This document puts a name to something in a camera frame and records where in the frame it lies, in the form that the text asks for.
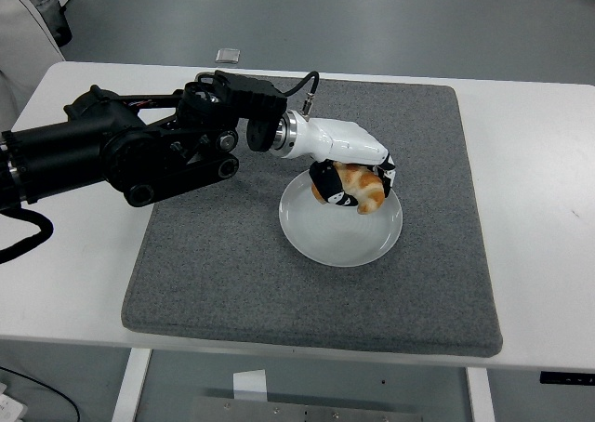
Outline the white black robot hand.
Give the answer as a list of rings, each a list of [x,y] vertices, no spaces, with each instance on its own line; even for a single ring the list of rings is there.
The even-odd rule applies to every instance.
[[[312,158],[311,192],[321,204],[368,215],[389,195],[395,177],[390,152],[354,122],[289,115],[284,147],[289,158]]]

